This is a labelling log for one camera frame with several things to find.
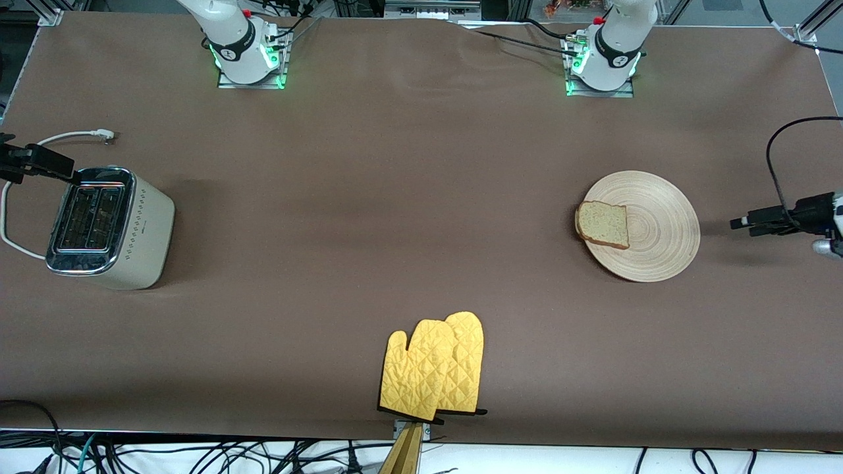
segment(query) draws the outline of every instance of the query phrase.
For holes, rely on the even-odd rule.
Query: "oven mitt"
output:
[[[439,399],[439,410],[474,415],[480,394],[483,362],[483,326],[474,313],[463,311],[448,316],[445,323],[454,330],[456,344]]]
[[[409,347],[405,332],[393,332],[386,346],[379,408],[432,422],[455,344],[451,325],[439,320],[419,321]]]

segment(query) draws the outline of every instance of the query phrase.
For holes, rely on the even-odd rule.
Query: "brown paper backdrop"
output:
[[[284,91],[217,90],[200,39],[186,15],[41,31],[3,130],[119,131],[53,148],[136,171],[177,216],[148,291],[0,246],[1,397],[68,428],[383,439],[389,334],[471,310],[489,414],[448,417],[450,441],[840,447],[843,267],[805,235],[728,230],[776,204],[772,132],[834,112],[811,51],[771,29],[656,28],[636,98],[599,100],[566,97],[552,53],[437,20],[325,20]],[[787,195],[840,187],[841,148],[837,124],[782,136]],[[621,281],[575,237],[573,209],[618,170],[695,206],[678,277]],[[43,249],[63,186],[24,184],[9,233]]]

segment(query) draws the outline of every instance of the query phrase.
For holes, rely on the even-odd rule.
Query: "round plate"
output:
[[[633,282],[660,282],[682,272],[700,248],[700,222],[676,186],[643,171],[619,171],[598,181],[585,201],[626,206],[630,248],[586,242],[601,265]]]

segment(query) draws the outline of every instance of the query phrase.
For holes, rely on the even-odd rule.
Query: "white toaster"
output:
[[[79,170],[68,185],[46,252],[51,271],[111,289],[149,288],[161,277],[175,205],[115,166]]]

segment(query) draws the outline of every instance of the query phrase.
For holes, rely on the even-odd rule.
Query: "toast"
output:
[[[630,248],[630,237],[626,228],[626,206],[583,201],[577,208],[574,221],[577,234],[583,240],[619,250]]]

